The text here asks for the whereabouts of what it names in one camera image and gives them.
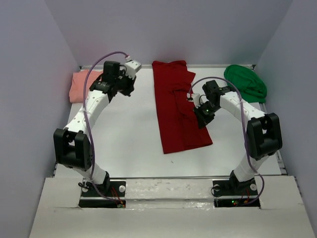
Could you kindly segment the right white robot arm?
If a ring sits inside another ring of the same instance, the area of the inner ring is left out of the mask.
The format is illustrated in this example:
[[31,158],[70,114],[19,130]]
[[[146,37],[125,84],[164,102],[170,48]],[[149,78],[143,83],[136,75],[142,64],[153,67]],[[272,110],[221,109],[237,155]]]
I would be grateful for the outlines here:
[[194,114],[200,129],[206,127],[215,113],[224,109],[242,124],[245,156],[230,173],[229,179],[216,182],[211,189],[213,196],[238,196],[250,191],[261,165],[282,148],[279,117],[267,114],[243,100],[241,93],[231,82],[225,87],[217,84],[218,77],[206,77],[202,86],[206,101],[200,94],[189,91],[187,99],[194,104]]

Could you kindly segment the red t shirt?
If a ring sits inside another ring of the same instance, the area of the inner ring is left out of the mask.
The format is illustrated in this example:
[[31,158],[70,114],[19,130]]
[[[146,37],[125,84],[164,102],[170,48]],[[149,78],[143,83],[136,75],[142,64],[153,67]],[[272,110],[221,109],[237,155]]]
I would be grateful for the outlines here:
[[164,154],[213,144],[208,130],[199,129],[194,103],[187,100],[195,73],[184,60],[152,62],[154,91],[161,144]]

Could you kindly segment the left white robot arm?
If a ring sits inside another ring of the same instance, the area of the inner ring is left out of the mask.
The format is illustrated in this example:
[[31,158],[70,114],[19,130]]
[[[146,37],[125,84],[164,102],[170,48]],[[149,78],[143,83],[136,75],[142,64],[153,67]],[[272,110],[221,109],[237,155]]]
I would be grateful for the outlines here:
[[92,128],[117,93],[131,95],[141,67],[135,60],[125,64],[105,61],[103,72],[84,90],[80,110],[71,122],[53,134],[56,162],[79,173],[87,181],[83,187],[93,189],[99,196],[109,192],[110,177],[96,162]]

